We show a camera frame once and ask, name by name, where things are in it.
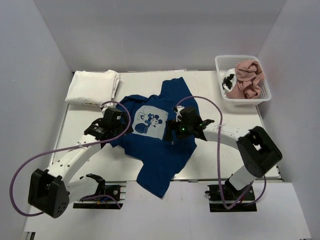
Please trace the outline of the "blue t shirt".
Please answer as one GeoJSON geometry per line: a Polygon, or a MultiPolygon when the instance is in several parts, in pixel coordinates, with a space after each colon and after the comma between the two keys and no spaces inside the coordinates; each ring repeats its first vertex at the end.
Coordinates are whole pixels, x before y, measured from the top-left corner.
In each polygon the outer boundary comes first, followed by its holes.
{"type": "Polygon", "coordinates": [[[184,100],[186,107],[199,108],[191,95],[180,77],[163,81],[159,95],[129,95],[116,106],[129,111],[133,132],[112,141],[111,146],[120,146],[126,155],[142,161],[136,181],[159,198],[165,195],[171,179],[185,167],[197,147],[193,136],[164,140],[166,122],[176,118],[173,108],[180,100],[184,100]]]}

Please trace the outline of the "white black printed t shirt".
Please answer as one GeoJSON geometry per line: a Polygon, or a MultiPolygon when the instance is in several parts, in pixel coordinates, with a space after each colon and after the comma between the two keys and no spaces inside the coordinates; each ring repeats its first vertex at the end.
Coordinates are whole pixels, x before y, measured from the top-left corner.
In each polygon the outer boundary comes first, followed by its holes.
{"type": "Polygon", "coordinates": [[[229,69],[222,78],[222,89],[224,94],[229,94],[237,84],[237,75],[235,68],[229,69]]]}

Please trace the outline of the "pink t shirt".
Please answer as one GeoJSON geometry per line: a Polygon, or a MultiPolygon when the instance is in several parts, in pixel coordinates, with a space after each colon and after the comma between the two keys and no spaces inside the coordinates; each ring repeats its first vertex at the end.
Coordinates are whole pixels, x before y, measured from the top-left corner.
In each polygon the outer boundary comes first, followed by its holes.
{"type": "Polygon", "coordinates": [[[229,99],[258,99],[261,94],[259,83],[265,75],[258,61],[245,60],[235,67],[236,84],[232,91],[227,93],[229,99]]]}

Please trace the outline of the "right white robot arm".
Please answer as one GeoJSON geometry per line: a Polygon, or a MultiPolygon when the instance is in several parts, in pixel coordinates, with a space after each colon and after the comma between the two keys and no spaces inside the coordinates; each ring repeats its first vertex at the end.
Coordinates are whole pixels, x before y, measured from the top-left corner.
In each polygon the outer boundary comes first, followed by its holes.
{"type": "Polygon", "coordinates": [[[166,121],[164,140],[172,142],[195,137],[206,142],[220,142],[239,151],[243,166],[222,186],[226,195],[236,200],[243,195],[248,184],[260,179],[272,169],[283,155],[271,137],[260,126],[241,130],[203,120],[194,107],[178,106],[176,117],[166,121]]]}

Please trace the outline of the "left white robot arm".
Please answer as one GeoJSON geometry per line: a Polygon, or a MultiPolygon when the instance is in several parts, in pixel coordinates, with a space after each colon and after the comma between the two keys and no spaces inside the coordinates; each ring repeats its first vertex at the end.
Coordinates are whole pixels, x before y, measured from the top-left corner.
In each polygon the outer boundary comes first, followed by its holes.
{"type": "Polygon", "coordinates": [[[76,180],[73,177],[107,143],[127,134],[130,127],[131,116],[124,106],[107,107],[103,117],[84,131],[77,145],[65,148],[66,154],[51,166],[32,173],[28,203],[56,219],[70,203],[106,197],[106,181],[101,176],[87,173],[76,180]]]}

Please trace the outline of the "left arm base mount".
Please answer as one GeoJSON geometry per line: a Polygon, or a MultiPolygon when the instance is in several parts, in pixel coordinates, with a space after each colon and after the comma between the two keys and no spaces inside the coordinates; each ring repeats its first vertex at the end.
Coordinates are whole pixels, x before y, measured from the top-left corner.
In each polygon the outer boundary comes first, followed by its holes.
{"type": "Polygon", "coordinates": [[[82,210],[120,210],[126,198],[126,188],[125,181],[107,182],[99,194],[75,201],[72,207],[82,210]]]}

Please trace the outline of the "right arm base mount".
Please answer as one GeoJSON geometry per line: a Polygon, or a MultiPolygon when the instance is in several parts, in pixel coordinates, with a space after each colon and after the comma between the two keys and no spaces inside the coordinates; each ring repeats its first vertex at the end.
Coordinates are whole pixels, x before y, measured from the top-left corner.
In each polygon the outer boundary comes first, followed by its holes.
{"type": "MultiPolygon", "coordinates": [[[[222,185],[223,195],[226,204],[229,206],[237,200],[243,191],[232,192],[229,188],[222,185]]],[[[246,194],[237,201],[236,205],[232,209],[226,209],[223,205],[220,189],[218,184],[210,184],[207,186],[207,190],[204,192],[205,196],[208,197],[209,211],[211,213],[241,213],[241,212],[256,212],[256,203],[250,204],[256,199],[254,189],[251,186],[246,194]]]]}

